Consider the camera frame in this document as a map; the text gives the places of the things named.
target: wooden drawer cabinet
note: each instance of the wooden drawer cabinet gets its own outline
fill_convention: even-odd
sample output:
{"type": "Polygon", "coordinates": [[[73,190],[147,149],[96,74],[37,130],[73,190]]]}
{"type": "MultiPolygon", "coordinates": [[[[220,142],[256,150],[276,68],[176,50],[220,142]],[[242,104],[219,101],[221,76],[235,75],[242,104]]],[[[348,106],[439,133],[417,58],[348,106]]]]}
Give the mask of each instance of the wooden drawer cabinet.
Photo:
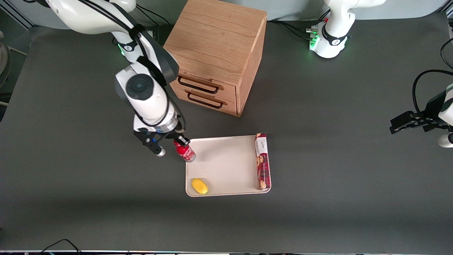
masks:
{"type": "Polygon", "coordinates": [[[188,0],[164,48],[179,64],[177,97],[240,116],[260,65],[267,14],[218,0],[188,0]]]}

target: floor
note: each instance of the floor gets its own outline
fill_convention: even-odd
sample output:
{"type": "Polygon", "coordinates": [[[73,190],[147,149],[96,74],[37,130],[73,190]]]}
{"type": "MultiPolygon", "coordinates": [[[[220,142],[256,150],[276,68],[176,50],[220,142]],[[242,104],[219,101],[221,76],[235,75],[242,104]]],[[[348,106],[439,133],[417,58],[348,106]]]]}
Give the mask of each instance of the floor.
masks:
{"type": "MultiPolygon", "coordinates": [[[[5,45],[28,53],[30,48],[30,35],[27,29],[22,27],[13,18],[4,11],[0,10],[0,30],[5,35],[1,42],[5,45]]],[[[14,91],[17,78],[19,77],[22,66],[25,62],[25,56],[17,52],[11,51],[11,70],[8,80],[0,87],[0,101],[8,102],[11,93],[14,91]]],[[[0,106],[0,121],[5,114],[7,107],[0,106]]]]}

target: red cookie box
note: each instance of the red cookie box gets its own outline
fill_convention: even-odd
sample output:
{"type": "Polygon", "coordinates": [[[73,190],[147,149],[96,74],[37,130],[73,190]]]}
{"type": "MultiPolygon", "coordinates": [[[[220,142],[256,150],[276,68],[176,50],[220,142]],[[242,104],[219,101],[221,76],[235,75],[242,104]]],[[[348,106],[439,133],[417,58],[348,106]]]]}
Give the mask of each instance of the red cookie box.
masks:
{"type": "Polygon", "coordinates": [[[255,137],[256,169],[258,172],[258,189],[270,189],[269,159],[267,153],[267,139],[265,133],[258,133],[255,137]]]}

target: lemon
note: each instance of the lemon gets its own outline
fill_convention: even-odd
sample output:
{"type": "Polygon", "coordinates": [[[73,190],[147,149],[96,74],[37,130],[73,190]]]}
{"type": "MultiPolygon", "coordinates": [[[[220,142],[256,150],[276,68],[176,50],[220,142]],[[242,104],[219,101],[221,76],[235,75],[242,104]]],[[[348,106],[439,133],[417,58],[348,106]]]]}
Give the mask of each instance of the lemon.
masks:
{"type": "Polygon", "coordinates": [[[200,194],[207,193],[207,186],[204,182],[198,178],[192,179],[192,187],[200,194]]]}

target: drawer handle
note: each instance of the drawer handle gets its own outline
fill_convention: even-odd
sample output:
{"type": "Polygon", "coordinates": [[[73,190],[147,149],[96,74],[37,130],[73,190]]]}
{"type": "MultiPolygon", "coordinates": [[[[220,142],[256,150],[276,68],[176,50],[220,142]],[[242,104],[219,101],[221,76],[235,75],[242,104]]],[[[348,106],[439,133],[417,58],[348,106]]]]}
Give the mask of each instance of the drawer handle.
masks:
{"type": "Polygon", "coordinates": [[[210,104],[210,103],[205,103],[205,102],[200,101],[200,100],[195,99],[195,98],[191,98],[190,95],[192,95],[192,94],[190,92],[187,92],[187,98],[190,101],[194,101],[194,102],[197,102],[197,103],[200,103],[200,104],[204,104],[204,105],[207,105],[207,106],[215,108],[215,109],[220,109],[223,106],[223,102],[218,102],[218,103],[220,103],[220,105],[213,105],[213,104],[210,104]]]}
{"type": "Polygon", "coordinates": [[[201,90],[201,91],[209,93],[209,94],[215,94],[215,93],[217,93],[217,91],[219,91],[219,87],[216,87],[215,90],[209,90],[209,89],[205,89],[205,88],[200,88],[200,87],[194,86],[192,84],[188,84],[188,83],[182,82],[181,78],[182,78],[181,76],[178,77],[179,84],[187,86],[189,88],[198,89],[198,90],[201,90]]]}

